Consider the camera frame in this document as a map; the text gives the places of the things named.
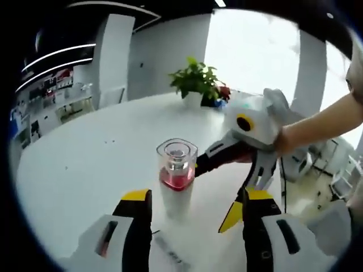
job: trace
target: green leaves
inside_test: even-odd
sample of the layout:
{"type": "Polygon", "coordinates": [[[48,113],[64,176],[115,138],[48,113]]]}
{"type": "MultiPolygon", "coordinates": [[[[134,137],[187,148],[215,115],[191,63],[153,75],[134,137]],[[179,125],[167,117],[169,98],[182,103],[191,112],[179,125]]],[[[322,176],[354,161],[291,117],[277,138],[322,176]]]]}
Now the green leaves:
{"type": "Polygon", "coordinates": [[[216,68],[197,62],[193,57],[187,57],[187,61],[187,68],[168,74],[171,78],[170,86],[176,87],[176,93],[181,92],[181,98],[185,98],[190,91],[207,95],[209,99],[218,99],[220,91],[217,82],[220,81],[213,72],[216,68]]]}

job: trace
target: perfume bottle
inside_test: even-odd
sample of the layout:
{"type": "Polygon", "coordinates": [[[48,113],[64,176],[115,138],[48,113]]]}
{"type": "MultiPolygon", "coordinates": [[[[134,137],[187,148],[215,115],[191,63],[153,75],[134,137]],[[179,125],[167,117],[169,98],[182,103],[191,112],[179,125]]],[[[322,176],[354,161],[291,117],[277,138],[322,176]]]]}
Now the perfume bottle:
{"type": "Polygon", "coordinates": [[[189,209],[197,152],[195,145],[177,138],[157,148],[161,193],[170,218],[182,218],[189,209]]]}

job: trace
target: pink liquid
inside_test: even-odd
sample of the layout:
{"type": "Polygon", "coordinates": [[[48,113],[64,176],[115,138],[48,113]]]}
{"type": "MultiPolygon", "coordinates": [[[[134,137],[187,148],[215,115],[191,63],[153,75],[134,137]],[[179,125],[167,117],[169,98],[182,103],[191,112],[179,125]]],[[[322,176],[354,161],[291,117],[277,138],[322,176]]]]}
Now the pink liquid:
{"type": "Polygon", "coordinates": [[[159,173],[159,180],[174,191],[183,191],[193,182],[194,170],[189,168],[189,171],[185,175],[174,176],[170,175],[165,167],[163,167],[159,173]]]}

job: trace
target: yellow circular marking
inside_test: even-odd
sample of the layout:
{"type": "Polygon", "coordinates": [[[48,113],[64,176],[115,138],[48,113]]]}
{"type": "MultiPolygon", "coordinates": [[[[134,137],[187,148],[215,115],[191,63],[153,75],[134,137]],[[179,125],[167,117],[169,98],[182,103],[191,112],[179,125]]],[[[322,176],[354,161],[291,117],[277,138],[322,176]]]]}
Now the yellow circular marking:
{"type": "Polygon", "coordinates": [[[254,122],[252,121],[252,119],[251,119],[251,118],[249,118],[249,117],[248,117],[248,116],[246,116],[245,114],[243,114],[243,113],[238,114],[238,115],[237,115],[237,118],[243,118],[243,119],[245,119],[245,120],[248,122],[248,124],[250,125],[250,127],[251,127],[250,131],[254,129],[254,127],[255,127],[254,122]]]}

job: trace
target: white round table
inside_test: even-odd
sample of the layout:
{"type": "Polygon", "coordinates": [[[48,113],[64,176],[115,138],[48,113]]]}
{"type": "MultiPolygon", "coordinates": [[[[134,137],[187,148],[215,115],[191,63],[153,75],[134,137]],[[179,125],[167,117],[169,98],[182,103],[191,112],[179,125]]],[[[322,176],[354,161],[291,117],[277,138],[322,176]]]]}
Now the white round table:
{"type": "MultiPolygon", "coordinates": [[[[199,154],[219,140],[224,115],[189,110],[170,93],[134,100],[68,122],[22,154],[16,189],[35,235],[51,257],[69,257],[78,238],[103,214],[111,214],[128,191],[153,190],[152,230],[162,230],[173,250],[196,271],[242,271],[242,224],[218,228],[251,164],[223,165],[197,179],[183,222],[165,220],[158,184],[156,147],[185,139],[199,154]]],[[[278,167],[269,188],[281,207],[278,167]]]]}

